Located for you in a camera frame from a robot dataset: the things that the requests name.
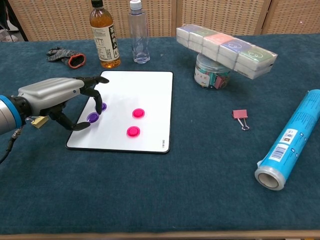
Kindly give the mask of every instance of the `pink magnet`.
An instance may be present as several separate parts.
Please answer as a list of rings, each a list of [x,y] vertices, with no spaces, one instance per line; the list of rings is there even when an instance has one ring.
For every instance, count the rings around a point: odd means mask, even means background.
[[[234,119],[247,119],[248,118],[247,110],[246,109],[233,110],[232,116]]]
[[[129,137],[137,137],[140,134],[140,129],[137,126],[131,126],[128,128],[128,130],[126,131],[126,134]]]
[[[145,115],[145,111],[141,108],[137,108],[132,112],[135,118],[142,118]]]

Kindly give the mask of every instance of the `robot finger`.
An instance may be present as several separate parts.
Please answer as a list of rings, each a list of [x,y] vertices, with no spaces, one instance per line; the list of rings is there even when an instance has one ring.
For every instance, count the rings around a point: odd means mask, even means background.
[[[86,87],[91,87],[99,83],[102,83],[102,84],[109,83],[109,80],[103,76],[93,76],[93,77],[76,76],[74,77],[74,79],[82,80],[84,82],[84,86]]]
[[[95,101],[95,110],[100,115],[102,113],[102,98],[99,91],[88,87],[80,89],[80,93],[89,97],[93,97]]]
[[[49,116],[52,120],[55,120],[57,123],[63,126],[66,130],[70,130],[70,131],[81,131],[91,125],[87,121],[75,124],[62,111],[51,112]]]

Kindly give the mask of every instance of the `beige wall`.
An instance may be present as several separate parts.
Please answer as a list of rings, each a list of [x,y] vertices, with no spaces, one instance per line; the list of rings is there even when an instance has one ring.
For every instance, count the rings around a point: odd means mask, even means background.
[[[29,41],[92,39],[90,0],[8,0]],[[103,0],[118,38],[129,37],[129,0]],[[151,37],[197,24],[230,35],[320,33],[319,0],[142,0]]]

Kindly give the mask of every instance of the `wooden table edge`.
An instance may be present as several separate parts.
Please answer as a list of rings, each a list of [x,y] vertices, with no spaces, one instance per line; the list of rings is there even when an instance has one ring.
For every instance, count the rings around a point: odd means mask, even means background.
[[[139,233],[8,234],[0,240],[108,240],[108,239],[320,239],[320,230],[175,231]]]

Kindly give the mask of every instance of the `amber bottle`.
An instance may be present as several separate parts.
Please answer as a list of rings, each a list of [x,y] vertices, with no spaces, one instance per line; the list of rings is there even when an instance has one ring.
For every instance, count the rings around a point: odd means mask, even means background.
[[[91,0],[91,4],[90,25],[100,63],[106,69],[116,68],[121,59],[113,18],[104,8],[103,0]]]

